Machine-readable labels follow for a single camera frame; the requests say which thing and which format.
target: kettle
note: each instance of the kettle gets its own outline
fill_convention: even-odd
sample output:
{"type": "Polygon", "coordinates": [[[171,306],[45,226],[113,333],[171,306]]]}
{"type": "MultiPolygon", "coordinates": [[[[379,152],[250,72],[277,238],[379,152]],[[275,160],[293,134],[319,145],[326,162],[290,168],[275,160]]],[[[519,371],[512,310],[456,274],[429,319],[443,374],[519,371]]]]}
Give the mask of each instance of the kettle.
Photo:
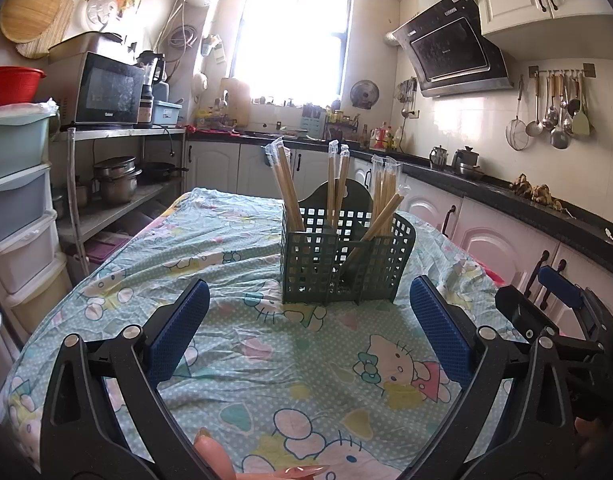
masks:
{"type": "Polygon", "coordinates": [[[164,54],[156,54],[153,50],[145,50],[139,55],[136,66],[144,69],[144,84],[153,86],[160,83],[164,76],[164,54]],[[155,76],[155,71],[160,69],[160,73],[155,76]]]}
{"type": "Polygon", "coordinates": [[[429,153],[429,160],[431,161],[431,167],[434,170],[443,171],[447,164],[447,157],[449,152],[442,148],[442,145],[434,147],[429,153]]]}
{"type": "Polygon", "coordinates": [[[477,166],[477,158],[480,156],[479,153],[475,153],[473,148],[470,146],[465,146],[464,150],[457,150],[456,154],[453,155],[453,162],[451,163],[451,167],[453,171],[459,170],[460,164],[468,164],[469,166],[477,166]]]}

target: microwave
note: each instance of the microwave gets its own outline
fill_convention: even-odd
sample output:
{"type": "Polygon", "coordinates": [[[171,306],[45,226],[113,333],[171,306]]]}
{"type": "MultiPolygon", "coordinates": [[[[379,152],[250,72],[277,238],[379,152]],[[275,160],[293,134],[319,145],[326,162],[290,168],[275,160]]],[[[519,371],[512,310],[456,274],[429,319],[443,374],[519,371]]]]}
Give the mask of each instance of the microwave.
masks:
{"type": "Polygon", "coordinates": [[[513,88],[502,51],[482,36],[475,0],[440,0],[394,36],[425,97],[513,88]]]}
{"type": "Polygon", "coordinates": [[[36,100],[60,107],[63,130],[129,128],[138,122],[144,70],[108,57],[83,52],[44,69],[36,100]]]}

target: green plastic basket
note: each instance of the green plastic basket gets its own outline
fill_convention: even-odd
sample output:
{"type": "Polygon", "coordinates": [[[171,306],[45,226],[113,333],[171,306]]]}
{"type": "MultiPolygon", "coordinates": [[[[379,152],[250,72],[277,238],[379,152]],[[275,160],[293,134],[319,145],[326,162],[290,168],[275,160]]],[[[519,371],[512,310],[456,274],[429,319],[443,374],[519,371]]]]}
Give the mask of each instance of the green plastic basket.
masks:
{"type": "Polygon", "coordinates": [[[397,213],[391,236],[359,240],[371,224],[373,201],[359,182],[347,181],[338,228],[327,225],[327,183],[299,203],[305,232],[282,227],[283,303],[322,303],[365,300],[394,301],[413,250],[415,230],[397,213]],[[349,269],[341,267],[351,251],[362,251],[349,269]]]}

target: human hand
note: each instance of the human hand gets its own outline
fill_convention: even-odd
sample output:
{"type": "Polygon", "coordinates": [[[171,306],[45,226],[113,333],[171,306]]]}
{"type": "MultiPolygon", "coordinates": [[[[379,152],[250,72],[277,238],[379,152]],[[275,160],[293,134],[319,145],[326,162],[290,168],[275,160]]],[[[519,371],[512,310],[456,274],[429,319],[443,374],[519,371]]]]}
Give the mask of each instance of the human hand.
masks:
{"type": "Polygon", "coordinates": [[[313,480],[315,476],[324,473],[329,468],[329,466],[305,466],[292,467],[274,473],[236,473],[226,450],[204,429],[196,435],[193,447],[221,480],[313,480]]]}

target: range hood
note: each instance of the range hood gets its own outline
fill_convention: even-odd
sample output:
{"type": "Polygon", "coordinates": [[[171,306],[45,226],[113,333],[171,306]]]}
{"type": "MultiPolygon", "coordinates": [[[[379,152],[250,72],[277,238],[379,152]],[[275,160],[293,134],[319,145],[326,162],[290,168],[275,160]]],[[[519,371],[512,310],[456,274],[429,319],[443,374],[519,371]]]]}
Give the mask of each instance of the range hood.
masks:
{"type": "Polygon", "coordinates": [[[502,52],[482,36],[476,0],[440,0],[394,36],[425,97],[513,88],[502,52]]]}

